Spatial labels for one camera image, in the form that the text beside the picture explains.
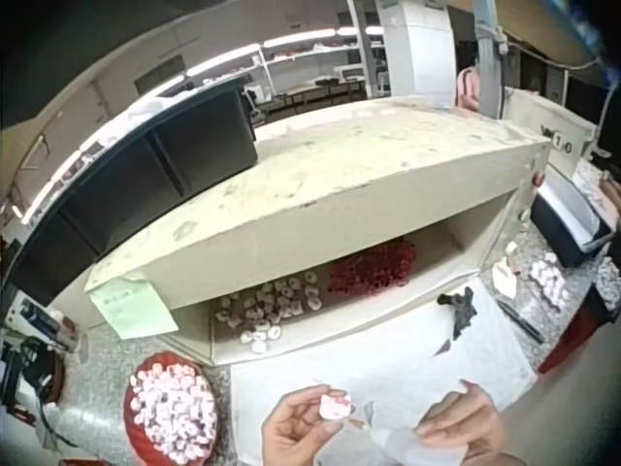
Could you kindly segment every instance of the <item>plastic bottle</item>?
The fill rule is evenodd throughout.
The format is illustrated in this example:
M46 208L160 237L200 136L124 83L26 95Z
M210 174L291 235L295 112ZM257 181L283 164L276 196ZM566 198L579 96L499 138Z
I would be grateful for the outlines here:
M377 445L404 466L459 466L468 451L467 446L454 449L428 447L411 429L371 427L368 432Z

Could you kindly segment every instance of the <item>floor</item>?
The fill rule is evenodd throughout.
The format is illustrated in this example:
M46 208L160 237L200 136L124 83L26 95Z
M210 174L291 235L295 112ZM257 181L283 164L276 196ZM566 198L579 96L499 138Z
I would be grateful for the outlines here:
M601 464L621 419L620 393L621 322L600 328L504 412L507 451L529 466Z

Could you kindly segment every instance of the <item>white machine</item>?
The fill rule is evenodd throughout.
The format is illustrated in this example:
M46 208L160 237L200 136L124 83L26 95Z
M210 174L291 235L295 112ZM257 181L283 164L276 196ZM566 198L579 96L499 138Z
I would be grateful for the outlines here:
M85 289L148 280L180 329L162 339L209 364L315 345L408 313L497 260L528 217L549 146L509 122L412 97L278 121L257 129L255 167L114 250ZM321 310L281 322L261 354L216 318L230 293L308 270L320 276L337 258L402 236L417 251L407 284L344 303L326 299ZM82 281L74 292L83 290Z
M581 157L589 155L597 126L533 92L507 90L504 118L552 140L550 164L569 180Z

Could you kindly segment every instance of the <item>metal pole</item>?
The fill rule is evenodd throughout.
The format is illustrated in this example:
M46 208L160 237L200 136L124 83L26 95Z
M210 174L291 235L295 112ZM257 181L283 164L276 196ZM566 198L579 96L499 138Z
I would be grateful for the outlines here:
M478 39L481 77L480 112L498 119L501 103L501 58L495 33L498 30L496 0L474 0L474 29Z
M358 50L360 51L360 60L365 74L365 83L367 87L367 97L375 99L377 97L377 74L376 60L371 50L371 40L366 33L367 19L365 18L364 5L360 0L347 0L349 14L353 21L353 27L358 31Z
M263 66L263 71L265 71L265 76L268 78L268 83L270 84L270 88L272 89L272 96L276 95L276 88L274 87L274 82L272 81L272 75L270 74L270 69L268 68L268 64L265 61L265 56L263 56L263 51L259 48L259 57L261 58L261 65Z
M563 96L561 97L561 105L563 107L565 107L567 104L567 91L568 91L569 85L570 85L570 71L565 70L563 72Z

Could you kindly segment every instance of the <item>fingernail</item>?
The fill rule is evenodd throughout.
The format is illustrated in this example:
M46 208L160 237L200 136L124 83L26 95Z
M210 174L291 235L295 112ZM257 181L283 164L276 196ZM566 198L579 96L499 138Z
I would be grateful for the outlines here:
M431 431L434 427L434 423L430 422L430 421L425 421L422 422L420 424L418 424L418 427L416 427L415 431L418 435L425 435L427 432Z
M419 437L420 437L420 440L422 440L424 443L433 444L434 442L442 440L444 437L446 437L446 432L444 432L443 430L435 430L425 435L419 434Z
M323 430L328 434L336 434L343 428L342 420L329 420L323 424Z

